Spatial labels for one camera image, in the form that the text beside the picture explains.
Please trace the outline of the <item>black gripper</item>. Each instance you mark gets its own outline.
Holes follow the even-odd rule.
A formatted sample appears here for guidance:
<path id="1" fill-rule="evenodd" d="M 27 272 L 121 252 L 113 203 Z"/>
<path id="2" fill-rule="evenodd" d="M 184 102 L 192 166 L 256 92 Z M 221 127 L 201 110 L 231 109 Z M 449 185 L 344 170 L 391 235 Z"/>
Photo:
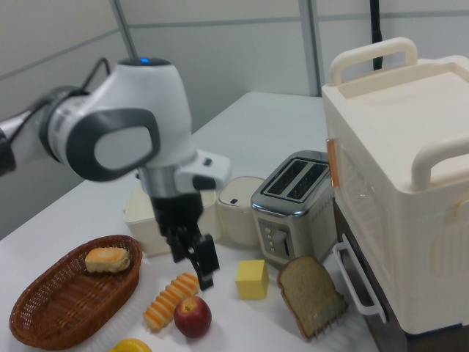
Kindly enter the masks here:
<path id="1" fill-rule="evenodd" d="M 173 261 L 188 259 L 197 275 L 199 289 L 213 286 L 213 273 L 220 268 L 213 237 L 201 235 L 198 220 L 203 212 L 200 193 L 176 197 L 151 197 L 155 220 L 164 237 L 169 237 Z M 193 237 L 188 242 L 188 233 Z"/>

